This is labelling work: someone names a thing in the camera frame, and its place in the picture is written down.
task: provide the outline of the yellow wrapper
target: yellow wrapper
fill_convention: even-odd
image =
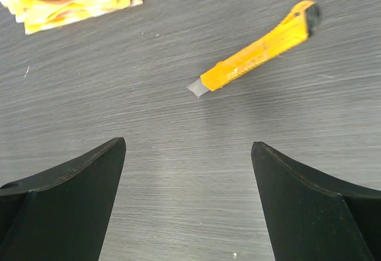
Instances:
[[[16,22],[24,23],[25,33],[32,34],[66,24],[100,16],[115,10],[140,5],[143,0],[0,0],[15,15]]]

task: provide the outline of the wood grain surface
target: wood grain surface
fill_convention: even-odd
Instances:
[[[1,9],[0,183],[122,136],[101,261],[274,260],[254,141],[381,188],[380,0],[316,0],[303,45],[199,99],[186,86],[298,1],[145,0],[31,36]]]

